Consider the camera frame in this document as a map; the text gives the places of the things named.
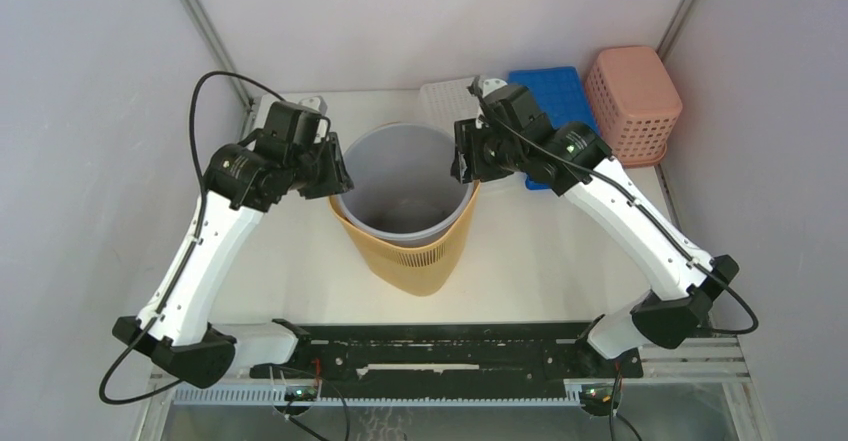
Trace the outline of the white perforated plastic basket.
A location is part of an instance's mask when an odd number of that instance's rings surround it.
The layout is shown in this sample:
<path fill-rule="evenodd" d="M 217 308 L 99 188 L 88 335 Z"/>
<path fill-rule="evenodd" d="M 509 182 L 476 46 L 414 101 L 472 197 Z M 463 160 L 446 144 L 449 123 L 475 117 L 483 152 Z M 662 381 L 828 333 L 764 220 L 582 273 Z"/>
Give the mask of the white perforated plastic basket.
<path fill-rule="evenodd" d="M 457 121 L 477 121 L 481 114 L 477 98 L 468 87 L 473 78 L 424 84 L 418 91 L 418 121 L 454 134 Z"/>

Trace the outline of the yellow ribbed waste bin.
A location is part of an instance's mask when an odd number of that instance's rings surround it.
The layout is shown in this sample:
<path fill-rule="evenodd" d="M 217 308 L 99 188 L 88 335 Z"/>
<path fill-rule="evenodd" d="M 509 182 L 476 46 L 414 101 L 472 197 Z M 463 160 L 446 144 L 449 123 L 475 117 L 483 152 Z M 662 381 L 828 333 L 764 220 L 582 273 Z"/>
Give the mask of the yellow ribbed waste bin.
<path fill-rule="evenodd" d="M 459 220 L 436 241 L 421 247 L 400 247 L 378 239 L 347 221 L 330 198 L 330 209 L 367 267 L 377 277 L 409 294 L 423 297 L 437 292 L 456 268 L 470 231 L 480 185 L 474 186 L 470 205 Z"/>

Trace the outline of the blue compartment tray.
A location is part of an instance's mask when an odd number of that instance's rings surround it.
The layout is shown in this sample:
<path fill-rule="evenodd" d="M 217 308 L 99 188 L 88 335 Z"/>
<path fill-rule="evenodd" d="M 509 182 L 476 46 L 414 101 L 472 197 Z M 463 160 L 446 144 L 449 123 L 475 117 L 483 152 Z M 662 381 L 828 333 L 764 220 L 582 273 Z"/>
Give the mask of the blue compartment tray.
<path fill-rule="evenodd" d="M 595 133 L 596 139 L 600 139 L 599 128 L 575 67 L 511 71 L 507 81 L 528 88 L 555 130 L 580 122 Z"/>

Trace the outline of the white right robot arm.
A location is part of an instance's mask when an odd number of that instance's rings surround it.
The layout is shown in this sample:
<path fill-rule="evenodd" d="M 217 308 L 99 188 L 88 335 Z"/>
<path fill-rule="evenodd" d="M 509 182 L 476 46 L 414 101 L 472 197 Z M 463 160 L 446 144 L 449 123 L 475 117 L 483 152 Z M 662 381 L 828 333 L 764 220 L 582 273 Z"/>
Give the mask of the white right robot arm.
<path fill-rule="evenodd" d="M 472 119 L 454 124 L 451 174 L 461 183 L 524 173 L 588 214 L 635 262 L 649 288 L 625 307 L 599 316 L 579 341 L 579 367 L 605 376 L 618 357 L 646 344 L 678 347 L 704 326 L 739 266 L 687 239 L 634 187 L 611 148 L 588 125 L 559 128 L 531 91 L 474 78 Z"/>

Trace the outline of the grey bin liner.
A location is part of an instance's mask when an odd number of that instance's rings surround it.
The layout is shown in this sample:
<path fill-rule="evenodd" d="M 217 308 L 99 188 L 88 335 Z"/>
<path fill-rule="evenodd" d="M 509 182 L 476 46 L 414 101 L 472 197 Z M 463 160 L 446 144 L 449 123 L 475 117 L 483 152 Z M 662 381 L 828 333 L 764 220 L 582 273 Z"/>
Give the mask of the grey bin liner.
<path fill-rule="evenodd" d="M 355 227 L 400 247 L 446 234 L 470 205 L 474 186 L 451 174 L 454 139 L 425 124 L 392 123 L 354 141 L 343 158 L 354 187 L 338 206 Z"/>

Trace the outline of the pink perforated plastic basket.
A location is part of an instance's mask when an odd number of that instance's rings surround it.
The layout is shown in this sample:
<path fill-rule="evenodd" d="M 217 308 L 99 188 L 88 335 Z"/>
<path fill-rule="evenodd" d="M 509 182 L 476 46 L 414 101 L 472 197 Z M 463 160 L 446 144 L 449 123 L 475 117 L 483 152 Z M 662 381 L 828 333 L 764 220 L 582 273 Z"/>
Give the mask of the pink perforated plastic basket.
<path fill-rule="evenodd" d="M 584 90 L 602 139 L 623 166 L 661 162 L 683 103 L 654 49 L 628 46 L 601 51 Z"/>

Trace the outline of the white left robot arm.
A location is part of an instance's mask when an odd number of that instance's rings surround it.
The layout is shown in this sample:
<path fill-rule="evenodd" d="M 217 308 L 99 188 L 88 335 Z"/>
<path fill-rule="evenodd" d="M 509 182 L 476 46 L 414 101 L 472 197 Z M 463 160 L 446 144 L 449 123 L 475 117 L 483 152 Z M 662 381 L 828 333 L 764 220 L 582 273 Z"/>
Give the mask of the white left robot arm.
<path fill-rule="evenodd" d="M 213 325 L 209 316 L 236 255 L 273 205 L 290 192 L 317 199 L 352 189 L 326 111 L 320 96 L 275 101 L 262 127 L 213 154 L 175 259 L 140 312 L 116 321 L 117 339 L 197 388 L 256 365 L 274 364 L 290 378 L 310 370 L 313 353 L 299 342 L 306 333 L 291 323 Z"/>

